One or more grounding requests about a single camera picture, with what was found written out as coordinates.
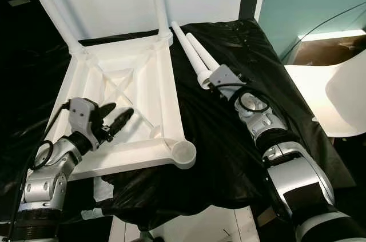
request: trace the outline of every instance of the white pole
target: white pole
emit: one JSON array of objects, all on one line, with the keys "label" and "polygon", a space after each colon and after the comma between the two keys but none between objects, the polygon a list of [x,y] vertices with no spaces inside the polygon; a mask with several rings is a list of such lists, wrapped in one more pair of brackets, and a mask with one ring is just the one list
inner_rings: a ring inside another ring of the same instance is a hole
[{"label": "white pole", "polygon": [[194,71],[197,74],[197,80],[203,89],[208,89],[209,80],[208,78],[212,74],[210,70],[207,69],[206,65],[202,62],[200,56],[193,48],[193,46],[188,41],[187,37],[184,35],[183,31],[177,24],[177,22],[172,22],[172,28],[176,33],[179,42],[181,43],[185,54],[187,55],[190,64],[192,65]]},{"label": "white pole", "polygon": [[208,51],[201,45],[201,43],[193,36],[192,33],[187,33],[187,39],[194,47],[198,55],[201,57],[202,61],[208,67],[209,70],[214,72],[220,65],[216,60],[208,53]]},{"label": "white pole", "polygon": [[76,40],[53,0],[39,0],[69,47],[70,54],[83,52],[83,46]]},{"label": "white pole", "polygon": [[173,44],[173,34],[169,29],[168,18],[166,16],[165,1],[164,0],[154,0],[155,12],[158,19],[159,39],[167,39],[169,45]]}]

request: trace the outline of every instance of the white tape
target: white tape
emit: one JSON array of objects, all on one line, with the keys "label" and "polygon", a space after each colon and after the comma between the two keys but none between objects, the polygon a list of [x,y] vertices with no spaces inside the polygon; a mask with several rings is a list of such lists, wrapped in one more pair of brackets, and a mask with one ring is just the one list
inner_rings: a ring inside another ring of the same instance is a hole
[{"label": "white tape", "polygon": [[80,214],[84,220],[95,219],[104,216],[102,209],[99,208],[94,208],[89,211],[81,211]]},{"label": "white tape", "polygon": [[100,176],[94,177],[94,199],[100,202],[113,198],[114,186],[104,181]]}]

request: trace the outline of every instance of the white chair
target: white chair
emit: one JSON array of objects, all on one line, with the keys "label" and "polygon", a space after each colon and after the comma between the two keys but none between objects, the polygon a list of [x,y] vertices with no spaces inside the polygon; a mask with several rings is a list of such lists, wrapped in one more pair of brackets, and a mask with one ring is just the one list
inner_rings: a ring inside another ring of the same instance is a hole
[{"label": "white chair", "polygon": [[366,132],[366,50],[332,66],[285,66],[328,137]]}]

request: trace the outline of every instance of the robotic arm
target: robotic arm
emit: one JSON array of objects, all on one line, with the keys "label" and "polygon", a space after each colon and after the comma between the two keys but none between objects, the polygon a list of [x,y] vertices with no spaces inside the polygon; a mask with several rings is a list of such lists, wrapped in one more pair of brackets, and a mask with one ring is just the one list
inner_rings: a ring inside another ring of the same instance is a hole
[{"label": "robotic arm", "polygon": [[217,68],[209,81],[233,101],[248,128],[262,155],[272,207],[278,217],[293,223],[297,241],[366,241],[365,230],[334,207],[327,176],[297,136],[273,114],[265,96],[246,87],[226,65]]},{"label": "robotic arm", "polygon": [[106,126],[103,118],[115,104],[99,108],[91,100],[74,98],[67,107],[72,134],[61,137],[54,145],[43,142],[49,147],[36,156],[33,172],[26,180],[13,241],[58,241],[56,234],[70,174],[85,153],[97,150],[104,141],[111,142],[134,112],[129,108]]}]

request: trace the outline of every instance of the black plastic sheet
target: black plastic sheet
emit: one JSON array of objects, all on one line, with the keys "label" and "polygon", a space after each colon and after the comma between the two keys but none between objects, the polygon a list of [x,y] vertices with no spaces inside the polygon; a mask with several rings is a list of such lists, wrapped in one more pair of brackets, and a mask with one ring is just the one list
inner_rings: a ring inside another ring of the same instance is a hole
[{"label": "black plastic sheet", "polygon": [[[312,122],[313,114],[254,20],[197,23],[185,25],[182,29],[185,33],[193,33],[218,63],[227,64],[276,100],[293,120],[293,132],[302,138],[335,188],[354,186],[347,168],[320,125]],[[82,44],[95,45],[153,34],[156,31],[85,40]],[[176,37],[170,53],[185,136],[197,148],[196,164],[188,170],[163,165],[103,176],[103,180],[114,185],[113,198],[98,203],[93,199],[92,179],[69,182],[64,222],[80,220],[82,210],[101,208],[104,215],[117,215],[123,221],[138,224],[141,230],[147,230],[178,215],[199,213],[209,205],[242,208],[254,201],[267,203],[260,156],[237,113],[224,100],[199,87]],[[55,85],[61,84],[64,66],[69,62],[67,50],[57,49],[54,56],[59,58],[58,75],[48,77],[47,81],[40,80],[40,91],[48,91],[50,85],[53,85],[54,91]],[[49,68],[49,64],[40,60],[37,67],[45,69]],[[44,100],[34,99],[33,102],[38,102],[38,106],[34,105],[35,109],[45,106]],[[33,115],[23,113],[22,117],[31,117],[32,120],[26,121],[25,125],[29,127],[41,123],[48,115],[46,109]],[[42,128],[44,125],[40,124],[33,130],[39,132]],[[35,135],[17,131],[11,136],[16,140],[0,156],[19,168],[21,163],[16,161],[20,157],[24,160],[27,153],[24,147],[29,149],[29,142],[34,141]],[[4,211],[7,211],[5,207],[14,193],[14,171],[15,168],[0,168],[0,209],[3,210],[4,206]],[[8,212],[1,214],[0,220],[9,218]]]}]

